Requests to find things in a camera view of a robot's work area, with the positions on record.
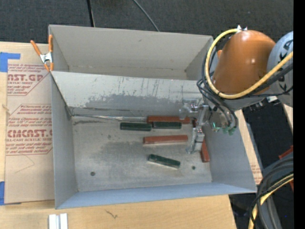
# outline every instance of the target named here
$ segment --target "black cable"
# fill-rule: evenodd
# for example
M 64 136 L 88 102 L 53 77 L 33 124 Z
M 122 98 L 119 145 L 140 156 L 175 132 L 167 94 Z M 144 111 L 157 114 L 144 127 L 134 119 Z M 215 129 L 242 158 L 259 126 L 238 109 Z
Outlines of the black cable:
M 154 28 L 157 31 L 160 31 L 159 28 L 156 26 L 156 24 L 153 22 L 153 20 L 151 19 L 151 17 L 148 15 L 148 13 L 144 10 L 144 8 L 142 8 L 142 6 L 136 1 L 133 0 L 133 2 L 142 10 L 142 12 L 146 15 L 146 17 L 149 19 L 149 21 L 152 23 L 152 25 L 154 26 Z
M 88 7 L 89 17 L 90 17 L 90 25 L 91 25 L 91 27 L 95 27 L 90 0 L 86 0 L 86 1 L 87 1 L 87 7 Z
M 216 54 L 216 50 L 214 50 L 213 55 L 212 55 L 212 58 L 214 58 L 215 54 Z M 200 83 L 199 86 L 198 86 L 199 91 L 200 91 L 200 89 L 201 89 L 201 90 L 204 91 L 206 94 L 208 94 L 208 95 L 210 96 L 210 98 L 207 98 L 207 99 L 210 100 L 210 101 L 211 101 L 211 98 L 216 98 L 217 101 L 218 101 L 222 106 L 224 106 L 225 108 L 227 108 L 227 109 L 229 110 L 229 112 L 231 113 L 231 115 L 234 117 L 234 122 L 235 122 L 234 127 L 232 127 L 232 129 L 235 129 L 235 128 L 237 128 L 237 125 L 238 125 L 238 118 L 237 118 L 235 112 L 234 112 L 234 111 L 233 111 L 233 110 L 232 110 L 232 109 L 231 109 L 231 108 L 230 108 L 221 98 L 219 98 L 217 95 L 215 95 L 215 93 L 212 92 L 212 91 L 210 90 L 210 88 L 208 87 L 207 82 L 206 82 L 206 75 L 205 75 L 205 70 L 204 70 L 204 63 L 205 63 L 205 60 L 203 61 L 203 64 L 202 64 L 202 70 L 201 70 L 201 74 L 202 74 L 201 77 L 202 77 L 202 78 L 197 82 L 197 86 L 198 86 L 198 83 L 201 81 L 201 83 Z M 209 69 L 211 68 L 211 64 L 212 64 L 212 61 L 209 61 Z M 230 117 L 227 115 L 227 112 L 221 107 L 221 105 L 220 105 L 219 103 L 217 103 L 217 101 L 214 100 L 214 101 L 211 101 L 211 102 L 212 102 L 217 108 L 219 108 L 219 109 L 222 111 L 222 113 L 225 115 L 225 117 L 226 117 L 228 123 L 231 124 Z
M 279 174 L 281 175 L 281 177 L 279 179 L 277 179 L 275 182 L 272 182 L 273 177 L 275 175 L 279 175 Z M 256 205 L 257 210 L 258 210 L 258 215 L 259 215 L 259 218 L 260 218 L 260 221 L 261 221 L 263 227 L 268 228 L 268 225 L 265 220 L 266 215 L 264 215 L 262 212 L 262 207 L 265 206 L 265 204 L 262 204 L 262 205 L 260 204 L 260 198 L 272 191 L 275 191 L 276 189 L 280 188 L 285 183 L 287 183 L 291 179 L 290 177 L 288 177 L 291 174 L 293 174 L 293 157 L 287 157 L 287 158 L 284 158 L 284 159 L 278 161 L 272 167 L 272 170 L 264 176 L 264 178 L 262 179 L 262 181 L 258 187 L 258 196 L 255 198 L 255 200 L 252 202 L 252 204 L 250 206 L 250 210 L 251 210 L 250 219 L 253 223 L 255 223 L 255 219 L 253 218 L 252 210 L 253 210 L 254 206 Z M 269 203 L 269 205 L 267 204 L 268 213 L 269 213 L 268 215 L 272 222 L 273 227 L 276 229 L 277 226 L 276 226 L 276 221 L 275 221 L 274 209 L 271 207 L 270 200 L 269 201 L 268 200 L 269 200 L 269 198 L 267 198 L 267 200 L 266 200 L 266 203 Z

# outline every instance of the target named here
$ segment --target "box floor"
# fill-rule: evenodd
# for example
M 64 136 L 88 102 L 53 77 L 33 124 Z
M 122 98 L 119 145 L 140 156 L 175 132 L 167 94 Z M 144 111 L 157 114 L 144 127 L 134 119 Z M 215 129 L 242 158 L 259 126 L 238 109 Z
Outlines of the box floor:
M 90 117 L 73 119 L 74 159 L 78 191 L 154 187 L 212 181 L 209 163 L 198 152 L 186 153 L 192 126 L 179 130 L 120 130 L 119 121 Z M 188 135 L 187 143 L 144 145 L 143 137 Z M 178 169 L 147 160 L 156 154 L 181 162 Z

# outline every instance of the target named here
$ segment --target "metal bracket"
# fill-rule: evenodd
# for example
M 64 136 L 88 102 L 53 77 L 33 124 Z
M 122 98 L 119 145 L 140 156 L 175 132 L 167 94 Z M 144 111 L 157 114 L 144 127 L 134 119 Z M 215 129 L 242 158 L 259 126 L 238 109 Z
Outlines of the metal bracket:
M 48 218 L 48 229 L 68 229 L 68 214 L 52 214 Z

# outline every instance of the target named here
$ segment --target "cardboard sheet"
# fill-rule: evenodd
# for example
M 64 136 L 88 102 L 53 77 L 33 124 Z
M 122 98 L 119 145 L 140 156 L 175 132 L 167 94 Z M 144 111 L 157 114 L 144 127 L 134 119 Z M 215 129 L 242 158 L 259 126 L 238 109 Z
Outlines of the cardboard sheet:
M 49 73 L 29 43 L 0 46 L 20 54 L 7 63 L 4 202 L 54 199 Z

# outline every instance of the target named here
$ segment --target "yellow cable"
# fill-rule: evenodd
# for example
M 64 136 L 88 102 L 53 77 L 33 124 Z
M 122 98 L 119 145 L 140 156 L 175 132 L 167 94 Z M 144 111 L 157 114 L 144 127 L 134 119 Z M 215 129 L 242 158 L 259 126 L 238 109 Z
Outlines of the yellow cable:
M 212 54 L 212 50 L 215 47 L 215 45 L 218 43 L 218 41 L 224 37 L 227 34 L 230 33 L 234 33 L 234 32 L 239 32 L 241 31 L 241 29 L 230 29 L 227 31 L 224 31 L 223 33 L 221 33 L 216 39 L 215 41 L 212 43 L 207 56 L 206 56 L 206 60 L 205 60 L 205 66 L 204 66 L 204 70 L 205 70 L 205 75 L 209 75 L 209 61 L 210 61 L 210 57 Z M 283 65 L 285 63 L 287 63 L 291 58 L 293 57 L 293 51 L 288 54 L 282 61 L 280 61 L 280 63 L 274 67 L 271 71 L 269 71 L 263 78 L 261 78 L 258 82 L 256 82 L 254 85 L 252 85 L 251 87 L 249 87 L 248 89 L 237 93 L 237 94 L 224 94 L 221 93 L 212 83 L 211 79 L 209 77 L 207 77 L 207 82 L 211 88 L 211 90 L 217 94 L 218 96 L 222 97 L 222 98 L 226 98 L 226 99 L 235 99 L 235 98 L 239 98 L 239 97 L 243 97 L 247 94 L 249 94 L 251 91 L 254 91 L 256 88 L 258 88 L 259 86 L 261 86 L 262 84 L 264 84 L 275 72 L 277 72 L 280 68 L 283 67 Z
M 280 181 L 278 181 L 277 183 L 275 183 L 273 186 L 276 186 L 277 184 L 281 183 L 284 179 L 287 179 L 287 178 L 290 178 L 289 180 L 287 180 L 286 182 L 284 182 L 281 186 L 279 187 L 276 187 L 274 190 L 270 191 L 269 193 L 265 194 L 264 196 L 262 196 L 260 198 L 260 203 L 261 205 L 266 201 L 267 198 L 270 197 L 270 195 L 272 195 L 275 191 L 277 191 L 279 188 L 281 188 L 283 185 L 287 184 L 288 182 L 291 182 L 293 179 L 294 179 L 294 175 L 293 174 L 290 174 L 286 177 L 284 177 L 283 179 L 281 179 Z M 252 216 L 253 216 L 253 219 L 255 220 L 256 219 L 256 216 L 257 216 L 257 212 L 258 212 L 258 208 L 257 208 L 257 205 L 254 206 L 253 210 L 252 210 Z M 249 225 L 248 225 L 248 229 L 254 229 L 254 223 L 253 221 L 250 219 L 249 221 Z

